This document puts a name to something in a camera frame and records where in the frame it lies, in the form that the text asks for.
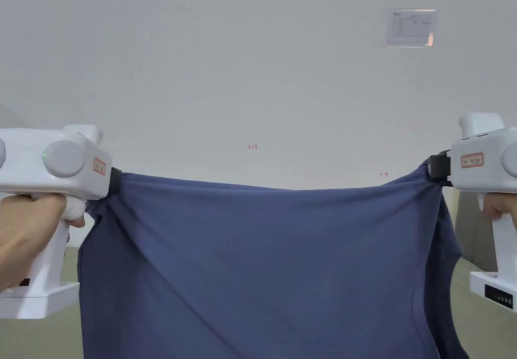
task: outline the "red label sticker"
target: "red label sticker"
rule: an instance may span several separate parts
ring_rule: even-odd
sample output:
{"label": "red label sticker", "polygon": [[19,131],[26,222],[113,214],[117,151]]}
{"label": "red label sticker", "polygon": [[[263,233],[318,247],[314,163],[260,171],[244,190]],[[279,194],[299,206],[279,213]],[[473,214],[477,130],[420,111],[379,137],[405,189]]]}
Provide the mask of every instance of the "red label sticker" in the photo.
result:
{"label": "red label sticker", "polygon": [[483,153],[468,154],[461,156],[462,168],[482,167],[484,164]]}
{"label": "red label sticker", "polygon": [[93,170],[101,173],[103,176],[106,175],[106,164],[99,159],[93,160]]}

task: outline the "finger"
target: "finger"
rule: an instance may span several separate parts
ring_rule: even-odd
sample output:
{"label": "finger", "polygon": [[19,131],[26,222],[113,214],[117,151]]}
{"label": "finger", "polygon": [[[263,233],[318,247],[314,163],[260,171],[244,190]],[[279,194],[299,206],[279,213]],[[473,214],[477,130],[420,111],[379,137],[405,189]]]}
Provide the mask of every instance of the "finger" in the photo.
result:
{"label": "finger", "polygon": [[14,194],[12,196],[7,196],[0,201],[0,206],[4,204],[14,203],[17,201],[32,201],[29,195],[27,194]]}
{"label": "finger", "polygon": [[74,221],[68,221],[68,224],[73,227],[84,227],[86,223],[84,222],[84,216],[82,218],[76,219]]}
{"label": "finger", "polygon": [[498,211],[494,206],[489,204],[483,205],[483,213],[491,220],[499,219],[502,215],[501,211]]}

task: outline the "white wall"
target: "white wall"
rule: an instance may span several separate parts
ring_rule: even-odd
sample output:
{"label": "white wall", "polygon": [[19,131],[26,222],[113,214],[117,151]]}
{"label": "white wall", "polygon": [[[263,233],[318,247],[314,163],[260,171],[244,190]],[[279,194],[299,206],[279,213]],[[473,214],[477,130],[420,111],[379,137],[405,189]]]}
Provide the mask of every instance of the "white wall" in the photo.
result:
{"label": "white wall", "polygon": [[[517,124],[514,4],[0,0],[0,102],[99,124],[125,171],[376,185],[450,147],[461,114]],[[437,9],[435,47],[384,49],[385,8]]]}

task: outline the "gripper handle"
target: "gripper handle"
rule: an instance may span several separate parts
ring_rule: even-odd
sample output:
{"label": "gripper handle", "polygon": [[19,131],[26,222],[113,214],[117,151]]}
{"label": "gripper handle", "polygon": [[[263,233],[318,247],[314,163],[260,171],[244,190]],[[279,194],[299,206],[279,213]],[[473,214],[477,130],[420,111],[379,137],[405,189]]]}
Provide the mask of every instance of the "gripper handle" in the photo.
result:
{"label": "gripper handle", "polygon": [[69,227],[66,221],[60,220],[50,242],[33,261],[27,277],[27,296],[59,287]]}
{"label": "gripper handle", "polygon": [[23,285],[28,286],[25,296],[37,296],[38,293],[47,292],[60,286],[61,269],[70,228],[66,220],[81,217],[86,208],[83,200],[68,195],[65,197],[66,208],[58,227],[45,249],[33,261],[27,279],[23,282]]}
{"label": "gripper handle", "polygon": [[510,214],[502,214],[492,221],[497,277],[508,282],[517,282],[517,230]]}

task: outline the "round gray knob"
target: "round gray knob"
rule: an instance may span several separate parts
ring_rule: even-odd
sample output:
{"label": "round gray knob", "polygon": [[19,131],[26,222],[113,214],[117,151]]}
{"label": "round gray knob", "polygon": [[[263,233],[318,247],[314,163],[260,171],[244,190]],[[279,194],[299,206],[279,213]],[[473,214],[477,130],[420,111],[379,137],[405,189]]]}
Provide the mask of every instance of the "round gray knob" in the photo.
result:
{"label": "round gray knob", "polygon": [[4,164],[5,161],[5,143],[0,140],[0,168]]}
{"label": "round gray knob", "polygon": [[84,153],[81,147],[72,141],[56,141],[48,145],[43,152],[46,169],[57,177],[72,177],[84,167]]}
{"label": "round gray knob", "polygon": [[514,142],[502,153],[502,167],[510,176],[517,178],[517,142]]}

